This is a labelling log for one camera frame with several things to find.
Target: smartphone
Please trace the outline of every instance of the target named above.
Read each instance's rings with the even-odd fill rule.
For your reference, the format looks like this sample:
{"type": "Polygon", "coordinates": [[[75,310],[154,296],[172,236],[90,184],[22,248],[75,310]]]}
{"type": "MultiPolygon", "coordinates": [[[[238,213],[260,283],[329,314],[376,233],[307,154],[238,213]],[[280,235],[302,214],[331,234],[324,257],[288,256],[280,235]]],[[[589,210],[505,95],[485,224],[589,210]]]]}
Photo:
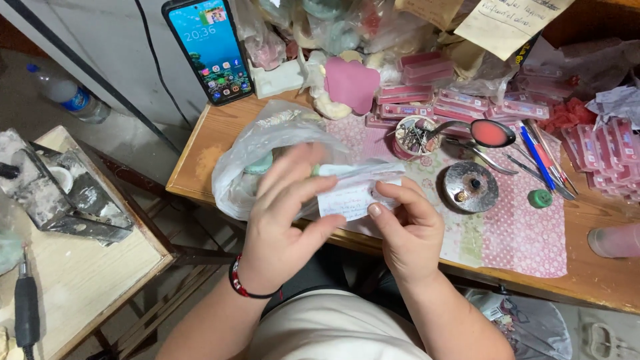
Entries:
{"type": "Polygon", "coordinates": [[[162,13],[213,105],[253,93],[227,0],[171,0],[162,13]]]}

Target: phone screen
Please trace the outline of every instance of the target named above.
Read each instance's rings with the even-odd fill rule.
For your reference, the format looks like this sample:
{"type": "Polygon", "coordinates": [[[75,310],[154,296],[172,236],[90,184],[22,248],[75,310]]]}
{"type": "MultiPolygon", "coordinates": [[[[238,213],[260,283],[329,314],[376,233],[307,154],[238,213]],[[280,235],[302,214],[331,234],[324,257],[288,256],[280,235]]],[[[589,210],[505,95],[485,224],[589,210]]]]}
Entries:
{"type": "Polygon", "coordinates": [[[251,91],[227,14],[222,0],[203,1],[169,12],[189,61],[216,103],[251,91]]]}

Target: person's hand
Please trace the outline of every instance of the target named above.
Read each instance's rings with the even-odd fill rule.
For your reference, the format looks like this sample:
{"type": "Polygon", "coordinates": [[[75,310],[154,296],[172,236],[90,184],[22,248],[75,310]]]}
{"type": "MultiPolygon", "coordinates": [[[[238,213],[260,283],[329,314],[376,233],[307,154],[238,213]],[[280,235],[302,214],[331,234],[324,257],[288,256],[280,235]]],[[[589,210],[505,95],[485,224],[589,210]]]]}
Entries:
{"type": "Polygon", "coordinates": [[[405,284],[420,284],[438,272],[438,260],[444,237],[444,221],[429,203],[415,181],[402,178],[402,186],[378,181],[376,190],[401,205],[396,215],[380,203],[367,211],[384,240],[385,262],[396,278],[405,284]]]}
{"type": "Polygon", "coordinates": [[[324,244],[342,215],[327,215],[302,231],[291,227],[302,204],[333,188],[335,176],[309,177],[324,157],[318,143],[301,143],[289,149],[262,177],[256,203],[249,215],[238,279],[253,294],[276,291],[295,275],[324,244]]]}

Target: blue pen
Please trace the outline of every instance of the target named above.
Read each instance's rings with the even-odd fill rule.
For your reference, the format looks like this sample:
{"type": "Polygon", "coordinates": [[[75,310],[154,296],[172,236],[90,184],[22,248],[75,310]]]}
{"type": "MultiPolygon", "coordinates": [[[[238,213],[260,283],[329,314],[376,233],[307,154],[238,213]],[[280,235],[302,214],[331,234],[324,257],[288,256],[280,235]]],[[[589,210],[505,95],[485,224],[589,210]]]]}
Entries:
{"type": "Polygon", "coordinates": [[[554,184],[554,181],[551,180],[549,171],[547,171],[545,164],[542,162],[540,155],[536,151],[536,146],[533,144],[533,140],[531,140],[531,135],[529,135],[529,133],[527,132],[527,128],[524,127],[524,124],[522,123],[522,121],[518,121],[518,123],[520,124],[520,130],[522,130],[522,133],[520,133],[522,135],[522,139],[524,140],[524,143],[527,145],[527,148],[529,149],[531,156],[533,156],[533,160],[536,160],[536,164],[538,168],[540,168],[540,173],[545,178],[545,181],[547,182],[547,186],[549,187],[549,189],[551,189],[551,191],[554,191],[556,189],[556,185],[554,184]]]}

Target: white plastic container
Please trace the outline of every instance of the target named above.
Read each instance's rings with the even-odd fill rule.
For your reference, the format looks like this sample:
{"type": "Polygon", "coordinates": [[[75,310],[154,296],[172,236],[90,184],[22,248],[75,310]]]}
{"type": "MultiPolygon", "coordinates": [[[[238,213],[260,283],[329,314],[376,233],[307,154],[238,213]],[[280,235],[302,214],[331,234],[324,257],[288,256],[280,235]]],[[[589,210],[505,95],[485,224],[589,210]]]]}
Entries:
{"type": "Polygon", "coordinates": [[[42,71],[33,64],[27,65],[27,71],[33,74],[42,95],[62,105],[80,120],[101,124],[111,113],[107,104],[91,96],[72,80],[42,71]]]}

